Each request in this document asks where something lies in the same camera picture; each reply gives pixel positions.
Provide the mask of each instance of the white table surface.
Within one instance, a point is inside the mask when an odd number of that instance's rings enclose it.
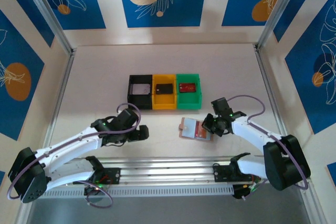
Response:
[[[278,133],[268,95],[251,44],[235,45],[134,45],[87,46],[77,49],[57,118],[51,144],[69,138],[93,121],[115,115],[127,101],[131,74],[199,73],[203,94],[199,111],[143,111],[150,137],[126,143],[122,148],[103,147],[86,153],[96,157],[212,157],[243,152],[261,154],[246,140],[234,135],[215,137],[205,143],[179,138],[182,117],[203,120],[213,113],[211,101],[250,94],[260,98],[266,112],[255,122]],[[258,102],[238,98],[229,103],[246,114],[261,110]]]

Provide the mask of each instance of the orange circle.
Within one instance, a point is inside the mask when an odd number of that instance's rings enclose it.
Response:
[[[261,0],[253,7],[252,18],[257,22],[267,21],[278,0]]]
[[[5,85],[9,96],[16,101],[26,100],[32,87],[28,68],[21,63],[12,63],[6,68],[5,77],[8,78]]]
[[[57,7],[58,11],[64,15],[68,15],[70,14],[71,10],[69,8],[69,6],[61,4]]]
[[[316,72],[313,75],[312,82],[315,87],[320,87],[323,84],[323,74],[320,72]]]

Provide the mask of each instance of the white floor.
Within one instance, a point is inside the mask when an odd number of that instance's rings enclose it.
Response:
[[[127,101],[131,74],[199,73],[203,104],[199,111],[144,111],[150,138],[126,143],[122,148],[103,147],[85,154],[97,157],[210,157],[243,152],[260,154],[246,140],[234,135],[204,143],[179,138],[182,117],[203,120],[213,113],[211,101],[250,94],[260,98],[266,112],[255,119],[278,132],[264,82],[251,44],[143,45],[79,47],[60,108],[51,144],[69,138],[94,120],[115,115]],[[257,113],[261,105],[249,98],[229,103],[234,111]]]

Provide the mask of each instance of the robotic arm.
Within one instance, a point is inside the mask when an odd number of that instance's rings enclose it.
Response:
[[[131,109],[124,109],[118,116],[98,119],[91,127],[53,146],[35,152],[29,147],[23,149],[8,173],[18,197],[23,203],[29,203],[56,186],[91,177],[95,180],[104,177],[104,168],[94,156],[66,163],[103,146],[121,146],[125,142],[147,139],[147,126],[140,125],[137,130],[138,124],[138,115]]]
[[[207,115],[202,125],[205,130],[218,136],[238,135],[264,155],[257,157],[243,153],[232,158],[230,165],[220,168],[222,182],[244,181],[247,174],[252,174],[268,179],[277,190],[302,180],[307,183],[310,168],[296,137],[275,134],[251,121],[243,112],[234,113],[225,98],[213,101],[212,106],[216,116]]]

